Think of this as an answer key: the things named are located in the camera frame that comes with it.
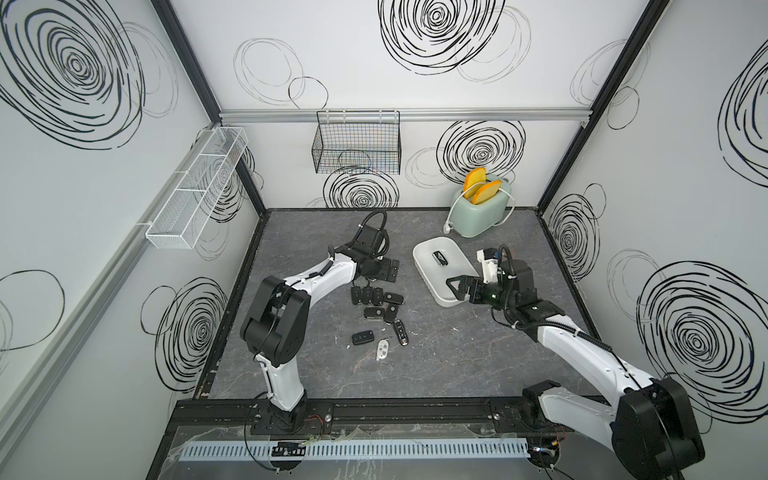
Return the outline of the white storage box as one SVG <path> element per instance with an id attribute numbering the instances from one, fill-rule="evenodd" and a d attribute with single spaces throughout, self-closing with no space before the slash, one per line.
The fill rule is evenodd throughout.
<path id="1" fill-rule="evenodd" d="M 434 251 L 442 252 L 449 264 L 439 265 L 432 256 Z M 454 240 L 446 236 L 425 240 L 413 248 L 412 254 L 419 274 L 438 305 L 450 308 L 464 303 L 455 298 L 445 281 L 458 275 L 478 276 L 478 272 Z"/>

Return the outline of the black silver Bentley key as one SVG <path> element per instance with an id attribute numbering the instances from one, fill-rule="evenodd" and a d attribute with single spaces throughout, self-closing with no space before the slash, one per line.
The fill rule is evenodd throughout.
<path id="1" fill-rule="evenodd" d="M 440 251 L 434 251 L 432 253 L 432 256 L 436 260 L 436 262 L 441 266 L 447 266 L 449 264 L 447 258 L 444 256 L 444 254 Z"/>

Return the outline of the black Porsche car key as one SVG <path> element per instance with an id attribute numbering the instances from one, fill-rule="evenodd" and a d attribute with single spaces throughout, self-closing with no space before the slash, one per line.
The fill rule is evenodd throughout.
<path id="1" fill-rule="evenodd" d="M 399 344 L 401 346 L 407 346 L 409 344 L 409 337 L 403 321 L 400 319 L 396 319 L 393 322 L 393 328 Z"/>

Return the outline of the black flip key lone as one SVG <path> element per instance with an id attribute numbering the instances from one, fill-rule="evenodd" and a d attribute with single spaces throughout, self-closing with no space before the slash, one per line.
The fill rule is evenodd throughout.
<path id="1" fill-rule="evenodd" d="M 351 336 L 352 344 L 355 346 L 372 343 L 374 340 L 375 336 L 372 330 L 357 332 Z"/>

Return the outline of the white car key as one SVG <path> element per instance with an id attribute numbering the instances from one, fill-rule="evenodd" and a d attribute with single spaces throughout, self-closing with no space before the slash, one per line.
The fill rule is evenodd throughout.
<path id="1" fill-rule="evenodd" d="M 383 361 L 387 358 L 389 352 L 389 341 L 382 339 L 378 342 L 376 351 L 376 360 Z"/>

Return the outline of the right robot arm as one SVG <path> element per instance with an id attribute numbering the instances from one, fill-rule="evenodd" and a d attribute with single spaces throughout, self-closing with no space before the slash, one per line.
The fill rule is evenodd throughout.
<path id="1" fill-rule="evenodd" d="M 458 275 L 445 284 L 457 300 L 501 313 L 503 326 L 556 353 L 602 397 L 592 400 L 542 381 L 524 389 L 522 418 L 535 426 L 569 427 L 600 443 L 636 479 L 679 479 L 684 469 L 704 460 L 689 395 L 678 382 L 635 368 L 540 298 L 525 262 L 494 261 L 492 272 L 493 279 Z"/>

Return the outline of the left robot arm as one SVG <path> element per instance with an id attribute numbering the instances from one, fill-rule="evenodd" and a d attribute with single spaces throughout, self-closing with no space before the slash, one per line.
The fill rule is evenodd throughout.
<path id="1" fill-rule="evenodd" d="M 291 430 L 303 424 L 307 395 L 296 356 L 305 340 L 311 308 L 364 273 L 381 269 L 390 241 L 385 227 L 359 225 L 353 239 L 329 247 L 326 258 L 287 277 L 267 276 L 240 327 L 267 387 L 270 413 Z"/>

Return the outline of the black flip key leftmost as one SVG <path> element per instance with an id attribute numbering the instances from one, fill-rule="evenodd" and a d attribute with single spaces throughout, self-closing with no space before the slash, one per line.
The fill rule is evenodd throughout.
<path id="1" fill-rule="evenodd" d="M 362 289 L 358 286 L 352 286 L 350 289 L 350 297 L 353 305 L 359 305 L 363 301 Z"/>

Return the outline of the black VW key upper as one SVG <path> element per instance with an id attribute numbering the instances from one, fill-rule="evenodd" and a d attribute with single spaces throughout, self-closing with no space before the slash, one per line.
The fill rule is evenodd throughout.
<path id="1" fill-rule="evenodd" d="M 384 301 L 389 304 L 402 305 L 404 303 L 404 297 L 400 294 L 385 292 Z"/>

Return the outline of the black vw key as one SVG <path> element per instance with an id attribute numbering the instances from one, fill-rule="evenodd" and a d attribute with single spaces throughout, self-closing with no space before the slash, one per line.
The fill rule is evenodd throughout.
<path id="1" fill-rule="evenodd" d="M 393 324 L 398 318 L 398 311 L 399 306 L 397 304 L 389 304 L 383 315 L 383 321 L 387 324 Z"/>
<path id="2" fill-rule="evenodd" d="M 385 292 L 384 301 L 389 304 L 402 305 L 404 303 L 404 297 L 400 294 Z"/>
<path id="3" fill-rule="evenodd" d="M 383 319 L 385 314 L 386 309 L 382 307 L 368 307 L 363 310 L 365 319 Z"/>

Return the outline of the black VW key left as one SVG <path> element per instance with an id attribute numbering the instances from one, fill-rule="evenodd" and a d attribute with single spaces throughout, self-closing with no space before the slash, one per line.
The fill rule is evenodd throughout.
<path id="1" fill-rule="evenodd" d="M 368 307 L 363 310 L 365 319 L 383 319 L 385 314 L 386 309 L 382 307 Z"/>

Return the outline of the black VW key right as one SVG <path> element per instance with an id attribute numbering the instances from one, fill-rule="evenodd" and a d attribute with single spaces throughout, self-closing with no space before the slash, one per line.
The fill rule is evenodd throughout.
<path id="1" fill-rule="evenodd" d="M 397 304 L 389 304 L 383 315 L 383 321 L 387 324 L 393 324 L 398 318 L 398 311 L 399 306 Z"/>

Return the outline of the mint green toaster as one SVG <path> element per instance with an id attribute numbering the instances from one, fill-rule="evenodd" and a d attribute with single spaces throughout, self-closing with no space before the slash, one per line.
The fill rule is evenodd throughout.
<path id="1" fill-rule="evenodd" d="M 473 205 L 462 192 L 455 196 L 444 224 L 445 233 L 454 231 L 464 238 L 474 238 L 509 219 L 516 207 L 511 185 L 501 177 L 491 176 L 491 180 L 501 180 L 502 187 L 495 197 L 483 204 Z"/>

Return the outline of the front orange toast slice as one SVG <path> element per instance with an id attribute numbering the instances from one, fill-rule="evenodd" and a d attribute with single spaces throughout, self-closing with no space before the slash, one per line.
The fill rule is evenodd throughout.
<path id="1" fill-rule="evenodd" d="M 471 203 L 473 205 L 480 205 L 487 202 L 497 195 L 501 187 L 501 180 L 495 180 L 482 184 L 471 197 Z"/>

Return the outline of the orange toast slice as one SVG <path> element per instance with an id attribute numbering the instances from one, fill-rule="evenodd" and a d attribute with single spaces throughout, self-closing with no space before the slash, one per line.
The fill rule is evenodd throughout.
<path id="1" fill-rule="evenodd" d="M 482 184 L 471 197 L 471 203 L 473 205 L 480 205 L 487 202 L 497 195 L 501 187 L 501 180 L 495 180 Z"/>
<path id="2" fill-rule="evenodd" d="M 477 190 L 487 180 L 487 171 L 484 167 L 478 167 L 471 170 L 465 177 L 462 194 L 471 194 Z"/>

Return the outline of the rear orange toast slice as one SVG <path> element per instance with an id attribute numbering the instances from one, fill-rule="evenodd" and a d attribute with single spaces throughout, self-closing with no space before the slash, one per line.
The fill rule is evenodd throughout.
<path id="1" fill-rule="evenodd" d="M 465 177 L 462 194 L 471 194 L 477 190 L 487 180 L 487 171 L 484 167 L 478 167 L 471 170 Z"/>

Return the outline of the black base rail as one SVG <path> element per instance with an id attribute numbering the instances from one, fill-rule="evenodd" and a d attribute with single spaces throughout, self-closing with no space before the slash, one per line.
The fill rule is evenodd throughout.
<path id="1" fill-rule="evenodd" d="M 512 397 L 315 398 L 296 413 L 280 413 L 266 399 L 179 401 L 168 434 L 180 427 L 239 427 L 264 435 L 336 435 L 368 425 L 479 424 L 497 433 L 567 432 L 535 418 L 530 403 Z"/>

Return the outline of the white mesh wall shelf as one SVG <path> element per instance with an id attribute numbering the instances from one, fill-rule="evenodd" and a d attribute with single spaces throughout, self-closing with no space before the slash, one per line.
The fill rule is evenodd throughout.
<path id="1" fill-rule="evenodd" d="M 204 130 L 181 178 L 151 222 L 146 239 L 161 250 L 191 250 L 199 241 L 248 145 L 241 127 Z"/>

